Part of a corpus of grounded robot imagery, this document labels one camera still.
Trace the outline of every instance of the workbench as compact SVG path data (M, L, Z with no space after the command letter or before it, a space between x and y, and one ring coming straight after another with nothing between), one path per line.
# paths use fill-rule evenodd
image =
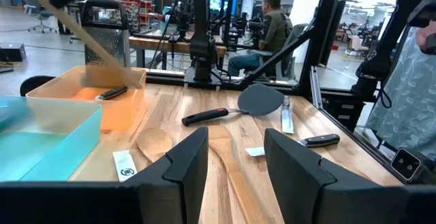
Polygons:
M80 181L118 181L112 152L130 149L138 171L150 163L136 145L138 134L146 128L159 127L167 131L173 145L198 127L223 125L233 137L233 154L253 188L270 223L283 223L273 187L268 176L266 159L250 157L245 148L263 146L266 128L281 130L280 109L268 116L253 118L235 114L225 118L185 127L185 116L219 107L237 108L239 91L209 91L184 89L181 86L146 84L142 105L126 131L102 131L101 141L70 177ZM295 134L294 140L336 133L338 145L315 148L313 151L349 170L385 186L401 185L383 166L312 106L304 97L290 97ZM209 149L208 175L200 223L245 223L225 168L217 154Z
M152 36L162 36L161 31L157 30L149 35ZM185 39L191 39L193 33L192 32L186 32ZM218 35L213 36L215 38L216 43L222 43L223 40ZM157 46L159 44L158 39L149 39L145 37L129 37L129 44L130 48L136 49L136 67L148 67L145 63L145 50L152 50L153 52L156 51ZM166 53L172 51L172 45L167 40L162 40L159 49L162 51L163 56L163 63L162 63L162 69L166 69ZM223 57L226 52L227 48L225 46L215 46L217 50L218 57ZM177 42L174 44L174 52L176 53L190 53L190 45L187 42Z

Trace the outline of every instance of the cheese grater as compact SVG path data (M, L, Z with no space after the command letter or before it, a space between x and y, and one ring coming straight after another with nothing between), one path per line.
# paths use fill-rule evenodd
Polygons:
M121 66L130 68L129 23L121 2L87 0L82 12L82 28ZM112 88L124 85L123 73L87 45L84 53L87 86Z

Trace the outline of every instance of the patterned fabric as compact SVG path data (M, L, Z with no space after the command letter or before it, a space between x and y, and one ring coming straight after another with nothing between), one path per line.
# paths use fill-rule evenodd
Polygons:
M423 54L411 28L399 62L386 84L392 107L380 99L367 127L395 148L414 149L436 158L436 56Z

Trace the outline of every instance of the teal plastic bin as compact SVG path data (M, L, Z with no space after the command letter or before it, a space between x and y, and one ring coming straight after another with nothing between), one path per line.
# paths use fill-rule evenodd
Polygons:
M0 96L0 181L67 180L100 140L95 102Z

